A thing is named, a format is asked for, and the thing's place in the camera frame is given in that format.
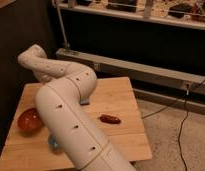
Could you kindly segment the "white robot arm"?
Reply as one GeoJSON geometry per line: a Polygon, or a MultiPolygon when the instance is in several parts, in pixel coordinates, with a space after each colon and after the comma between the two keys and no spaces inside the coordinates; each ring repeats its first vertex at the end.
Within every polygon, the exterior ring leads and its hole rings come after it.
{"type": "Polygon", "coordinates": [[[90,67],[49,59],[37,44],[22,52],[18,62],[43,83],[35,96],[36,109],[76,169],[136,171],[81,108],[97,84],[90,67]]]}

